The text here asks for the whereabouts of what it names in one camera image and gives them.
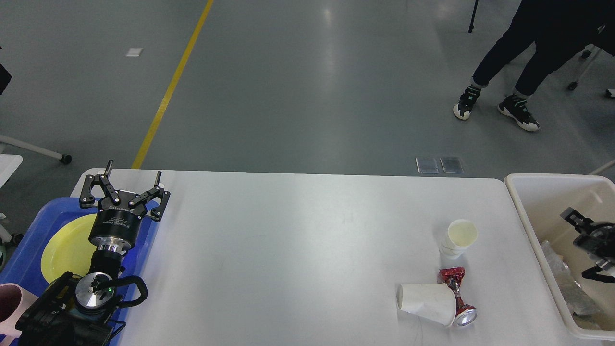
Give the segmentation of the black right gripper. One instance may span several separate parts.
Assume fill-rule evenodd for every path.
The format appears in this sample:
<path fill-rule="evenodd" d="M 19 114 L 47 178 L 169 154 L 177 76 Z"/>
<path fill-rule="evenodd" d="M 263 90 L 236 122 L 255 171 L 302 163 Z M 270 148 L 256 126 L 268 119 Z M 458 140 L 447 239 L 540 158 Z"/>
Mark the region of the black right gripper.
<path fill-rule="evenodd" d="M 598 266 L 584 270 L 581 273 L 582 278 L 602 283 L 615 283 L 614 277 L 599 274 L 602 270 L 614 269 L 614 224 L 594 222 L 593 219 L 585 217 L 572 207 L 566 208 L 560 217 L 579 233 L 573 245 L 583 250 Z"/>

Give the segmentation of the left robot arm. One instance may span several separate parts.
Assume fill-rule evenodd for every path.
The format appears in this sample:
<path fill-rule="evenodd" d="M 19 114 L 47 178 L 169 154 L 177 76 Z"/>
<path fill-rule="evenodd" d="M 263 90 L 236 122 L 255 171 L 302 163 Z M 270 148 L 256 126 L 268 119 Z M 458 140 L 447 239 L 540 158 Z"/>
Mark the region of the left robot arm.
<path fill-rule="evenodd" d="M 141 223 L 159 222 L 171 193 L 160 184 L 141 194 L 117 190 L 110 182 L 112 160 L 103 173 L 86 175 L 80 208 L 95 208 L 88 241 L 94 245 L 85 274 L 64 272 L 17 320 L 20 346 L 107 346 L 125 327 L 119 309 L 143 303 L 147 285 L 124 274 L 123 259 L 137 245 Z"/>

